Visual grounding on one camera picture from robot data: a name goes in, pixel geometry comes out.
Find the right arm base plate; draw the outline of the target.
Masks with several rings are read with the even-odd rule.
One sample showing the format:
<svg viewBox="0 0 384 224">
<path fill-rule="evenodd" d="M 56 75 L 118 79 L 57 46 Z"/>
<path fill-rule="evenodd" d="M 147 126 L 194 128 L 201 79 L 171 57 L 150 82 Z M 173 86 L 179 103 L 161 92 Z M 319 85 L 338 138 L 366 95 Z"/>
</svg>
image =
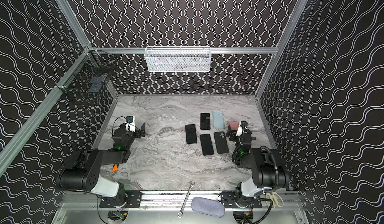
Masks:
<svg viewBox="0 0 384 224">
<path fill-rule="evenodd" d="M 254 209 L 262 208 L 262 203 L 256 198 L 243 197 L 235 191 L 222 191 L 218 196 L 218 202 L 226 209 L 248 209 L 250 206 Z"/>
</svg>

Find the pink phone case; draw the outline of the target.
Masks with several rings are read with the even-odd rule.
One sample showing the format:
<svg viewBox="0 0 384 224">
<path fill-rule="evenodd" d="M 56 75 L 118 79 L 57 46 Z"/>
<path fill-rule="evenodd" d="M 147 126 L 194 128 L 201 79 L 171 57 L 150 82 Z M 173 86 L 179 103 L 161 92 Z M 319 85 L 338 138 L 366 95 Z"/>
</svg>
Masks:
<svg viewBox="0 0 384 224">
<path fill-rule="evenodd" d="M 239 122 L 236 122 L 236 121 L 230 121 L 229 122 L 229 129 L 230 130 L 237 131 L 239 126 L 240 126 Z"/>
</svg>

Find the black phone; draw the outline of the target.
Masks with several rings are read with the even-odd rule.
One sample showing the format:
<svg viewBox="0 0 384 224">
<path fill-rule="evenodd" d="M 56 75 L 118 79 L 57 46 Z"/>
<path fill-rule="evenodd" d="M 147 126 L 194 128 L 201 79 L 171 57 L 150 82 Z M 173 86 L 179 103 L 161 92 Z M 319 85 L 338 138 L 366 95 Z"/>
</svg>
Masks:
<svg viewBox="0 0 384 224">
<path fill-rule="evenodd" d="M 186 132 L 186 143 L 187 144 L 197 144 L 197 132 L 195 124 L 188 124 L 185 126 Z"/>
<path fill-rule="evenodd" d="M 200 135 L 201 147 L 204 156 L 209 156 L 214 154 L 214 148 L 212 144 L 212 139 L 210 134 Z"/>
</svg>

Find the pale blue phone case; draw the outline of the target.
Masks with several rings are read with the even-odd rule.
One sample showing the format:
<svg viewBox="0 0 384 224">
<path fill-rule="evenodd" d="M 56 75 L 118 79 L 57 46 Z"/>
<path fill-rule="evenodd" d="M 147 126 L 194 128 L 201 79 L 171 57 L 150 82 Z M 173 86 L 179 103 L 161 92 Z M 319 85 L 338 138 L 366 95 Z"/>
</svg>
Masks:
<svg viewBox="0 0 384 224">
<path fill-rule="evenodd" d="M 213 124 L 215 129 L 224 129 L 225 121 L 224 115 L 222 111 L 214 111 L 213 112 Z"/>
</svg>

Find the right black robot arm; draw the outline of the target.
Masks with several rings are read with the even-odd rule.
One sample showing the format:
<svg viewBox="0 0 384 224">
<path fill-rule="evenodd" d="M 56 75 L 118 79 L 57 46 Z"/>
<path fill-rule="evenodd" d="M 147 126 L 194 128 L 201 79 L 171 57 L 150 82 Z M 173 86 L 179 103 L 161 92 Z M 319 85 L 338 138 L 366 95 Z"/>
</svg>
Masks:
<svg viewBox="0 0 384 224">
<path fill-rule="evenodd" d="M 266 146 L 252 147 L 256 139 L 247 122 L 231 122 L 226 136 L 235 142 L 232 162 L 235 166 L 251 170 L 251 177 L 235 188 L 235 204 L 251 207 L 259 196 L 272 194 L 279 189 L 290 189 L 289 174 L 277 149 Z"/>
</svg>

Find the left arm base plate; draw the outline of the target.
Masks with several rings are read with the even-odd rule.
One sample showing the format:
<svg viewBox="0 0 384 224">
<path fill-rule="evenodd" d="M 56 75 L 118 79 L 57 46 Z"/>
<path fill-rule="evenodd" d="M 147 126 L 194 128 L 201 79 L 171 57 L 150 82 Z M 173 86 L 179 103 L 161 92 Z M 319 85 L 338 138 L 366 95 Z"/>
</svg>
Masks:
<svg viewBox="0 0 384 224">
<path fill-rule="evenodd" d="M 139 208 L 142 196 L 143 193 L 140 191 L 126 191 L 124 195 L 118 194 L 114 198 L 103 197 L 100 201 L 99 208 Z"/>
</svg>

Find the black phone case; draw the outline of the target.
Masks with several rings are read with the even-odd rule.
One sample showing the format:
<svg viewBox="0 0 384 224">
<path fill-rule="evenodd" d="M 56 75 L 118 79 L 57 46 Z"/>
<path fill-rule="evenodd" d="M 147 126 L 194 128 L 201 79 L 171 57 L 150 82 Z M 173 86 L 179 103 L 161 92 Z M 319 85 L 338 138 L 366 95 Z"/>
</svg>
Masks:
<svg viewBox="0 0 384 224">
<path fill-rule="evenodd" d="M 224 132 L 215 132 L 214 139 L 218 154 L 226 154 L 229 152 L 227 138 Z"/>
</svg>

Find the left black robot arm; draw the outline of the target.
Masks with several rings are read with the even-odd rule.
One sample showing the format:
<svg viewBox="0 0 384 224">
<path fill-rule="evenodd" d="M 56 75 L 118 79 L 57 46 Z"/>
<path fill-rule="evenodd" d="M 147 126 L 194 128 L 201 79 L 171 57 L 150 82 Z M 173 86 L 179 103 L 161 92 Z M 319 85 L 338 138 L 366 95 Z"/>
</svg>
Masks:
<svg viewBox="0 0 384 224">
<path fill-rule="evenodd" d="M 121 124 L 112 135 L 113 147 L 109 150 L 85 150 L 73 153 L 62 166 L 58 184 L 71 192 L 86 192 L 101 198 L 101 207 L 123 207 L 129 201 L 124 185 L 100 175 L 101 167 L 124 164 L 136 139 L 146 136 L 146 123 L 137 128 L 132 123 Z"/>
</svg>

